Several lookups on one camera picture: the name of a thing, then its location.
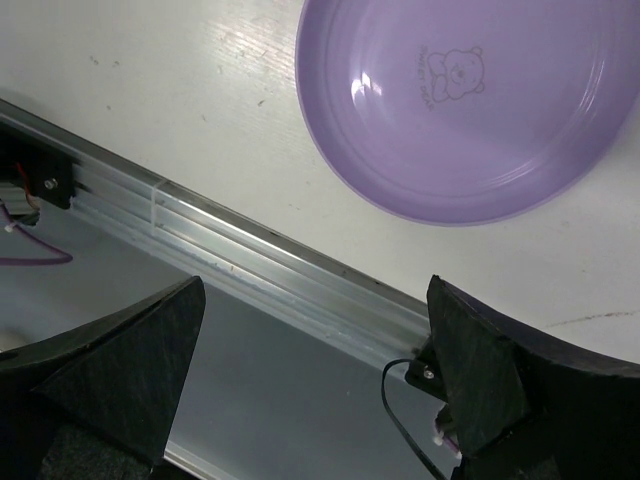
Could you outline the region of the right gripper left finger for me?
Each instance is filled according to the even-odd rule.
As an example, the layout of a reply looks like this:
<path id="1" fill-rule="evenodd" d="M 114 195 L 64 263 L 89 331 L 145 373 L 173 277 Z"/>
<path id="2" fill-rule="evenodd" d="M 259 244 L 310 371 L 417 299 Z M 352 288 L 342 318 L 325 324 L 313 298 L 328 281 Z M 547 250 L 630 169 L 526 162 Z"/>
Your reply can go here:
<path id="1" fill-rule="evenodd" d="M 4 479 L 148 479 L 205 313 L 200 277 L 1 354 Z"/>

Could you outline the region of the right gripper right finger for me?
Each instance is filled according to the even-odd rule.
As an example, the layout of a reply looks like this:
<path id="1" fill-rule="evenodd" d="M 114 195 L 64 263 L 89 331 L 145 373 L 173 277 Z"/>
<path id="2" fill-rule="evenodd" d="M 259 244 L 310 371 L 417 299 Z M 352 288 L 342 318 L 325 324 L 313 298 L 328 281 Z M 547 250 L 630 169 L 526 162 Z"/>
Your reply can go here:
<path id="1" fill-rule="evenodd" d="M 638 478 L 638 364 L 530 327 L 438 276 L 427 305 L 465 478 Z"/>

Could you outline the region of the purple plate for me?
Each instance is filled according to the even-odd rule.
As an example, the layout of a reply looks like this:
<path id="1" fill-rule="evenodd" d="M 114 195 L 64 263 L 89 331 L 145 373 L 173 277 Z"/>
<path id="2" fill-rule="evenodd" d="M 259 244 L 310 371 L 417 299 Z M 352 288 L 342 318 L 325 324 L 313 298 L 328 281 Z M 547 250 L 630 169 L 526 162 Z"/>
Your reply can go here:
<path id="1" fill-rule="evenodd" d="M 295 73 L 310 136 L 357 194 L 474 225 L 560 194 L 639 97 L 635 1 L 307 1 Z"/>

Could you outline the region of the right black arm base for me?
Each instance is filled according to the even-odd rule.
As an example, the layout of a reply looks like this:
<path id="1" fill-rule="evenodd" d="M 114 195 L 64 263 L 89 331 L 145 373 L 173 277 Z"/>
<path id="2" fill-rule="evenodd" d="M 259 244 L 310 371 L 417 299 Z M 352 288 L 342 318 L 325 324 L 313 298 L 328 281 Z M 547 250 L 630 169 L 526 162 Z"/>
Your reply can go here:
<path id="1" fill-rule="evenodd" d="M 444 382 L 441 376 L 441 369 L 436 357 L 434 342 L 431 336 L 427 338 L 420 349 L 412 351 L 412 358 L 400 358 L 391 360 L 387 363 L 381 373 L 380 396 L 383 408 L 393 423 L 396 430 L 401 435 L 404 442 L 410 448 L 412 453 L 418 458 L 420 463 L 426 468 L 434 479 L 446 480 L 447 477 L 429 458 L 429 456 L 420 448 L 415 439 L 410 435 L 401 421 L 397 418 L 391 409 L 386 393 L 386 378 L 389 371 L 402 364 L 408 365 L 405 374 L 405 382 L 424 393 L 440 399 L 446 400 Z"/>

